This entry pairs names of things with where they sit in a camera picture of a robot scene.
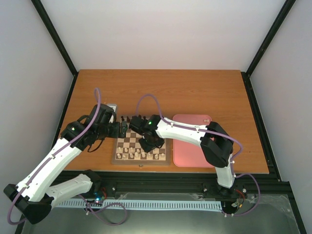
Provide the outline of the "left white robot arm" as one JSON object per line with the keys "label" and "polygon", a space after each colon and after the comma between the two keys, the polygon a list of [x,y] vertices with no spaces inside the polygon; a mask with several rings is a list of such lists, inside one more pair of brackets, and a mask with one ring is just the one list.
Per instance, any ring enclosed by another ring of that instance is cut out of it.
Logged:
{"label": "left white robot arm", "polygon": [[17,185],[8,184],[3,192],[12,201],[7,222],[19,225],[25,221],[41,222],[60,203],[81,194],[95,196],[95,203],[107,197],[101,178],[92,170],[58,185],[52,182],[87,146],[108,138],[124,138],[127,124],[122,122],[69,123],[42,162]]}

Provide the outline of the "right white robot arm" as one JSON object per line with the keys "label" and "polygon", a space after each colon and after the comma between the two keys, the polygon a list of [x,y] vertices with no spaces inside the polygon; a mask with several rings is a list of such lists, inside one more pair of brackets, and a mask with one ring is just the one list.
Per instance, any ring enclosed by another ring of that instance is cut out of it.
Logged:
{"label": "right white robot arm", "polygon": [[152,115],[149,119],[135,116],[131,125],[133,131],[143,136],[140,144],[146,152],[162,146],[165,138],[200,147],[206,161],[215,167],[218,184],[225,188],[233,186],[235,176],[230,160],[234,141],[219,124],[191,125]]}

